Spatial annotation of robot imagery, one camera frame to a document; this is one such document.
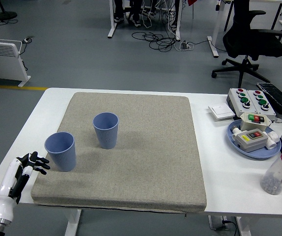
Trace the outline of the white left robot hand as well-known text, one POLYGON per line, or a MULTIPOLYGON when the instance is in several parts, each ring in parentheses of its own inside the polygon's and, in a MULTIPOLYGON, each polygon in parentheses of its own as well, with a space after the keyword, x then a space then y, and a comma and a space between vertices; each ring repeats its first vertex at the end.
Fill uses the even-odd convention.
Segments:
POLYGON ((13 159, 0 185, 0 225, 8 226, 13 221, 13 209, 19 203, 21 193, 33 171, 43 175, 50 169, 49 160, 38 152, 28 153, 13 159))

